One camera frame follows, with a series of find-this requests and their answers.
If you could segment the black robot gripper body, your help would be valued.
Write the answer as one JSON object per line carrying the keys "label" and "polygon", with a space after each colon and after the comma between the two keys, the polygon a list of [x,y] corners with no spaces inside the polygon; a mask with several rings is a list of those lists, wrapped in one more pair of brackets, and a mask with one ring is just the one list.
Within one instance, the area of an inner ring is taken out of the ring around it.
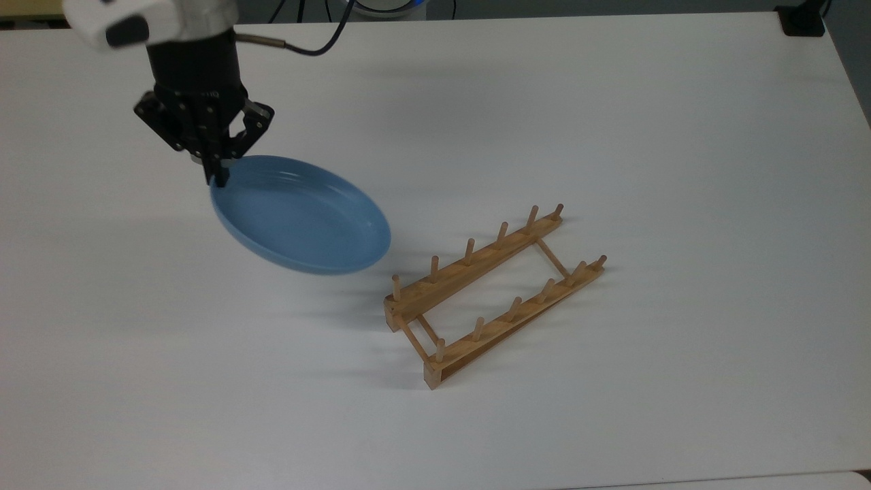
{"label": "black robot gripper body", "polygon": [[147,47],[154,87],[200,94],[216,100],[222,120],[230,125],[242,113],[248,90],[242,84],[235,31]]}

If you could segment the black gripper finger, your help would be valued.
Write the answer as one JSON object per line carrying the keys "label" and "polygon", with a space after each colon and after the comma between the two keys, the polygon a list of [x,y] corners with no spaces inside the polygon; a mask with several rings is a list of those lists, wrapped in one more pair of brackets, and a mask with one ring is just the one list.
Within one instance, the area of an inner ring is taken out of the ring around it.
{"label": "black gripper finger", "polygon": [[156,86],[143,94],[134,112],[172,149],[199,159],[206,183],[226,186],[229,170],[222,159],[229,142],[229,122],[222,120],[215,99]]}
{"label": "black gripper finger", "polygon": [[237,159],[241,159],[264,136],[274,119],[274,115],[275,112],[271,106],[249,99],[244,101],[242,108],[243,129],[236,136],[227,137],[226,142],[222,144],[223,169],[229,169],[234,165]]}

